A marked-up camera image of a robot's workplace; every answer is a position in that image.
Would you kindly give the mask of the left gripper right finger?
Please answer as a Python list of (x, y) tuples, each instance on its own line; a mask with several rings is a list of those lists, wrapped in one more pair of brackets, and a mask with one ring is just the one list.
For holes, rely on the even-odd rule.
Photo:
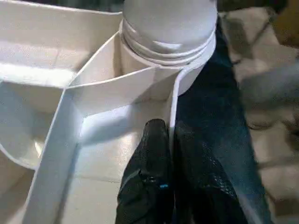
[(178, 122), (173, 152), (177, 223), (247, 222), (234, 187), (199, 131)]

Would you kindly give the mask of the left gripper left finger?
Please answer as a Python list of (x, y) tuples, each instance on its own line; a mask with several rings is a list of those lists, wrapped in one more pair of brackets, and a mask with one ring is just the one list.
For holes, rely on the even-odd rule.
[(170, 224), (173, 207), (168, 131), (164, 120), (152, 119), (123, 172), (115, 222)]

